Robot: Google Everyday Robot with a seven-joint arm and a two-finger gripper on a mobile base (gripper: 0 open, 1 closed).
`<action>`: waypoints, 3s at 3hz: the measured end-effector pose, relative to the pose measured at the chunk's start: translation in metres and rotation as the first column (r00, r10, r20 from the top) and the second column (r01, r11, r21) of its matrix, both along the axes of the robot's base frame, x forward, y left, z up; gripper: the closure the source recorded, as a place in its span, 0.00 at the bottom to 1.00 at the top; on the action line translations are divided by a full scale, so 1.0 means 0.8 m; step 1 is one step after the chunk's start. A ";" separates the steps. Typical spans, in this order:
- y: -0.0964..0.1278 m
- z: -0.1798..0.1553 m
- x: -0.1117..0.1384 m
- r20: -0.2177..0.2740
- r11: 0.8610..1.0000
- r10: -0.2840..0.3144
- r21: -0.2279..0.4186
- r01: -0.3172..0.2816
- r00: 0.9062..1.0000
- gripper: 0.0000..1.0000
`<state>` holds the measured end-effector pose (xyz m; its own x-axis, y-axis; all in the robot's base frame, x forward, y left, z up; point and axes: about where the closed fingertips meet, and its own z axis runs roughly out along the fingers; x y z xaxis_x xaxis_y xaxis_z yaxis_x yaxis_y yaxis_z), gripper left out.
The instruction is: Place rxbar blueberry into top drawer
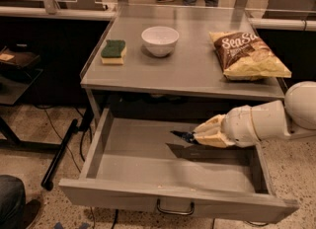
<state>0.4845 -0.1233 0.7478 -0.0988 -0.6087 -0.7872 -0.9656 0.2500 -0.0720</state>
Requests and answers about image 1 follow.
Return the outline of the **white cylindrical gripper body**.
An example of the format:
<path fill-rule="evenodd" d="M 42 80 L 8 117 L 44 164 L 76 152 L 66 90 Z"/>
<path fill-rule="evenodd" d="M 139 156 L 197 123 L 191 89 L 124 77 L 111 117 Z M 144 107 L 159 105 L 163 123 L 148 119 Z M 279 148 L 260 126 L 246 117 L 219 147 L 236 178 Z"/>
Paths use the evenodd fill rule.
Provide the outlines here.
<path fill-rule="evenodd" d="M 238 147 L 249 147 L 259 142 L 251 109 L 249 106 L 234 108 L 225 115 L 222 122 L 222 132 Z"/>

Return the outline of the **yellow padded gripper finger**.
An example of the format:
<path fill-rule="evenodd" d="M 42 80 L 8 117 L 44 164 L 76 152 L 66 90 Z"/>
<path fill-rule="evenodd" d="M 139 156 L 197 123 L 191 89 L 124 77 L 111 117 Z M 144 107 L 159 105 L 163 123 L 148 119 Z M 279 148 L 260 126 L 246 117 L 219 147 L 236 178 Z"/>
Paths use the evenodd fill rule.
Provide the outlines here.
<path fill-rule="evenodd" d="M 226 148 L 234 145 L 234 142 L 221 132 L 217 132 L 216 134 L 212 135 L 195 134 L 195 140 L 201 145 L 207 145 L 217 148 Z"/>
<path fill-rule="evenodd" d="M 224 114 L 217 114 L 207 121 L 203 122 L 194 129 L 194 133 L 202 134 L 209 133 L 215 134 L 221 130 L 221 124 L 225 118 Z"/>

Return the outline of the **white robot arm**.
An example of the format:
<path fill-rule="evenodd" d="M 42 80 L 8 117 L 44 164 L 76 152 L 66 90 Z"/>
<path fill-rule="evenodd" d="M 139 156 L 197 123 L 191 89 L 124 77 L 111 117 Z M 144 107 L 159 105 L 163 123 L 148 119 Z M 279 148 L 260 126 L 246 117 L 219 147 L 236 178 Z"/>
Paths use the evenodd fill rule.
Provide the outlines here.
<path fill-rule="evenodd" d="M 316 82 L 291 86 L 284 100 L 257 106 L 242 106 L 218 114 L 194 129 L 202 145 L 226 148 L 249 147 L 260 141 L 313 137 L 316 130 Z"/>

